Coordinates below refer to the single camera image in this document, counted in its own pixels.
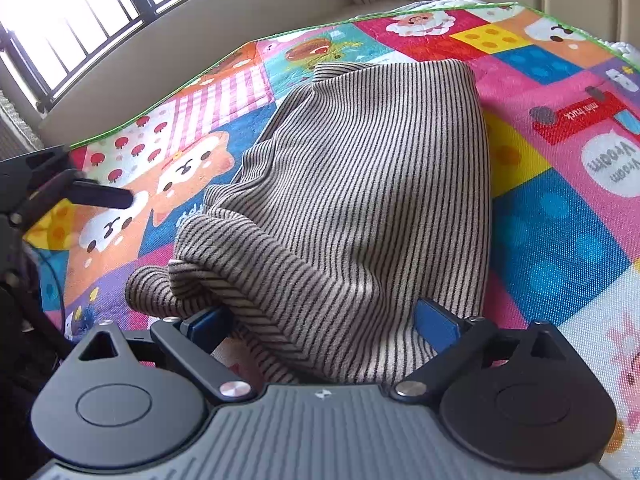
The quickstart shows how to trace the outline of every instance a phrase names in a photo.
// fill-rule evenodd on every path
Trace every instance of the beige wall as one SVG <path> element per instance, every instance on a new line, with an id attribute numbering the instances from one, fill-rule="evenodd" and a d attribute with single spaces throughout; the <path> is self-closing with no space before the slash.
<path id="1" fill-rule="evenodd" d="M 41 122 L 40 136 L 51 145 L 107 131 L 143 112 L 243 43 L 321 23 L 350 3 L 185 2 L 133 35 L 76 83 Z"/>

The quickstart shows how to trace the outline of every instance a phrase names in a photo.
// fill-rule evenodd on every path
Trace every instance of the speech bubble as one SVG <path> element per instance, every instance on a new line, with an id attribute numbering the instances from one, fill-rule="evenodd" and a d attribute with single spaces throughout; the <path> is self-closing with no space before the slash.
<path id="1" fill-rule="evenodd" d="M 582 149 L 582 165 L 607 191 L 632 198 L 640 196 L 640 146 L 611 130 L 593 137 Z"/>

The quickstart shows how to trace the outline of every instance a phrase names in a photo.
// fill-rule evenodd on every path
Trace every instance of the yellow square with orange dots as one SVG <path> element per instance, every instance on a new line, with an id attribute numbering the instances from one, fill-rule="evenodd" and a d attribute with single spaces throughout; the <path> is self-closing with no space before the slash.
<path id="1" fill-rule="evenodd" d="M 452 34 L 451 37 L 459 41 L 464 41 L 487 54 L 504 52 L 505 50 L 531 44 L 530 41 L 525 40 L 523 37 L 498 27 L 494 23 L 470 28 L 463 32 L 457 32 Z"/>
<path id="2" fill-rule="evenodd" d="M 510 124 L 484 113 L 491 157 L 491 195 L 497 197 L 524 184 L 551 166 Z"/>

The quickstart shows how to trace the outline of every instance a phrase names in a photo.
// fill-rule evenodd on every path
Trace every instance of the gray textile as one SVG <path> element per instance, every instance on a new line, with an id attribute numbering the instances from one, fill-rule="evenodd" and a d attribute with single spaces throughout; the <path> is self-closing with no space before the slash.
<path id="1" fill-rule="evenodd" d="M 464 63 L 319 64 L 127 301 L 161 317 L 225 303 L 269 381 L 393 383 L 433 355 L 418 298 L 479 313 L 489 187 Z"/>

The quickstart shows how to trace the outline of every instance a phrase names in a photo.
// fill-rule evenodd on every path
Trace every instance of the black window frame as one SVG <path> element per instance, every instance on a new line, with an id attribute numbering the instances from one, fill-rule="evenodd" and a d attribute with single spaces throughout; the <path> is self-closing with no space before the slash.
<path id="1" fill-rule="evenodd" d="M 127 25 L 122 27 L 116 33 L 109 35 L 107 31 L 102 27 L 100 19 L 98 19 L 98 17 L 94 13 L 94 17 L 96 18 L 98 25 L 100 25 L 103 32 L 107 36 L 107 40 L 105 40 L 92 52 L 88 52 L 82 45 L 81 41 L 79 41 L 76 37 L 76 40 L 78 40 L 78 43 L 80 44 L 80 47 L 84 52 L 85 58 L 83 62 L 78 64 L 73 69 L 67 69 L 65 63 L 60 59 L 60 56 L 57 54 L 53 46 L 50 45 L 53 54 L 58 58 L 58 61 L 66 71 L 65 78 L 60 81 L 55 88 L 51 88 L 49 84 L 44 80 L 36 65 L 30 59 L 27 51 L 20 44 L 18 37 L 12 31 L 7 31 L 2 26 L 2 23 L 0 23 L 0 52 L 5 52 L 8 54 L 11 62 L 15 65 L 17 71 L 20 73 L 20 76 L 24 79 L 27 86 L 33 92 L 38 101 L 36 104 L 36 108 L 40 113 L 50 111 L 55 106 L 55 104 L 60 99 L 62 99 L 71 88 L 73 88 L 74 84 L 81 79 L 85 72 L 88 72 L 95 65 L 100 63 L 101 60 L 103 60 L 114 48 L 124 43 L 133 34 L 138 32 L 139 30 L 142 30 L 142 28 L 146 27 L 147 25 L 153 23 L 165 13 L 171 11 L 176 6 L 189 0 L 175 0 L 175 3 L 171 5 L 168 5 L 168 3 L 173 0 L 163 0 L 157 4 L 154 0 L 131 0 L 131 3 L 138 12 L 138 15 L 133 18 L 127 12 L 127 9 L 122 5 L 121 1 L 117 1 L 120 3 L 120 7 L 122 8 L 126 17 L 129 19 L 129 23 L 127 23 Z M 93 12 L 91 5 L 89 5 L 89 8 L 91 12 Z"/>

